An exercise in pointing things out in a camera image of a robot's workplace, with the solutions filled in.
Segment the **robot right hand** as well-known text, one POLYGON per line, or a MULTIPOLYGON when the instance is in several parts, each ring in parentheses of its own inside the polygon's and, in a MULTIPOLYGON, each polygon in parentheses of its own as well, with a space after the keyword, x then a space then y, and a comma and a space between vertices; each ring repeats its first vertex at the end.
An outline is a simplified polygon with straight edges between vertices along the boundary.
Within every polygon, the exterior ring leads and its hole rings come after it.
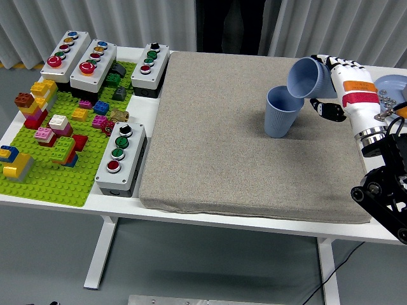
POLYGON ((347 118, 355 137, 369 135, 387 129, 387 124, 375 118, 380 113, 377 89, 369 71, 355 60, 345 60, 329 55, 312 55, 331 73, 331 82, 338 103, 323 103, 310 99, 315 111, 324 119, 342 122, 347 118))

